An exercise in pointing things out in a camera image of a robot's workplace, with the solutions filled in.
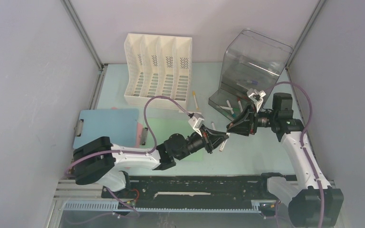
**clear plastic container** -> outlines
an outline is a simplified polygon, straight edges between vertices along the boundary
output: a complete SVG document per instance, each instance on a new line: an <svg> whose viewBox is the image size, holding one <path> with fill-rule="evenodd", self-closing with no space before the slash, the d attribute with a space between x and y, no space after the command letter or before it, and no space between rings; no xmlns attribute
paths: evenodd
<svg viewBox="0 0 365 228"><path fill-rule="evenodd" d="M225 100L226 94L222 91L250 101L247 91L251 88L266 90L273 86L292 51L288 45L254 31L243 30L224 54L219 89L209 98L209 104L223 105L218 104L218 101ZM270 92L266 91L264 102Z"/></svg>
<svg viewBox="0 0 365 228"><path fill-rule="evenodd" d="M227 101L229 101L232 110L228 109L229 105L227 104ZM248 104L248 102L243 99L240 99L240 102L243 108ZM237 97L224 90L218 90L214 93L209 98L208 104L231 121L241 113Z"/></svg>

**blue clipboard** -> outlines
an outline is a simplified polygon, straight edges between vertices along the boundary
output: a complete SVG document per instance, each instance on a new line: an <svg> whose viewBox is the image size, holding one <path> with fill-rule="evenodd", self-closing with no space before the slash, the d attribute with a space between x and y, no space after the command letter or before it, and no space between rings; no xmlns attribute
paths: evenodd
<svg viewBox="0 0 365 228"><path fill-rule="evenodd" d="M73 148L77 149L101 136L110 137L111 143L134 147L138 116L139 110L136 108L83 110L79 115L81 130L75 137Z"/></svg>

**gray wall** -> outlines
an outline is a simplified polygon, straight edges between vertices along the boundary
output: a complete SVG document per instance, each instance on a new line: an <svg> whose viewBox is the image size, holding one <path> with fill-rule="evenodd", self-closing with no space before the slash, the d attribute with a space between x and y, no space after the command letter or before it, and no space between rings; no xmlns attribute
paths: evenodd
<svg viewBox="0 0 365 228"><path fill-rule="evenodd" d="M74 0L73 4L100 59L126 63L128 33L192 37L193 62L221 62L228 45L244 28L294 46L317 2Z"/></svg>
<svg viewBox="0 0 365 228"><path fill-rule="evenodd" d="M365 1L327 1L290 74L313 102L317 160L342 189L352 227L365 227Z"/></svg>
<svg viewBox="0 0 365 228"><path fill-rule="evenodd" d="M43 227L96 75L59 0L0 0L0 228Z"/></svg>

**white file organizer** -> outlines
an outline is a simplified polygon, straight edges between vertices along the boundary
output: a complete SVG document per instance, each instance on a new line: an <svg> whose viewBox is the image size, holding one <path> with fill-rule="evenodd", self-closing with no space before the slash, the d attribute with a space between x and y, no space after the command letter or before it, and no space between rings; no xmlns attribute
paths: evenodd
<svg viewBox="0 0 365 228"><path fill-rule="evenodd" d="M187 107L192 80L192 38L130 33L124 48L129 71L124 96L129 105L144 106L151 97L163 95ZM149 106L178 109L165 99L155 99Z"/></svg>

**green mat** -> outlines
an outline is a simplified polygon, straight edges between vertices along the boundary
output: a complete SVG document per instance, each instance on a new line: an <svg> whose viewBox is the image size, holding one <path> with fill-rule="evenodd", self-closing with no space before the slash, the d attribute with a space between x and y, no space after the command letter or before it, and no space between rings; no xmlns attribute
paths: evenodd
<svg viewBox="0 0 365 228"><path fill-rule="evenodd" d="M191 126L188 124L188 121L186 120L148 118L147 122L149 123L150 128L156 136L158 144L161 144L169 139L172 134L182 134L184 138L186 138L194 132L194 130L191 128ZM153 137L150 132L148 132L146 145L141 146L141 148L152 148L153 146ZM181 161L202 161L204 152L205 149L200 149L197 152L182 159Z"/></svg>

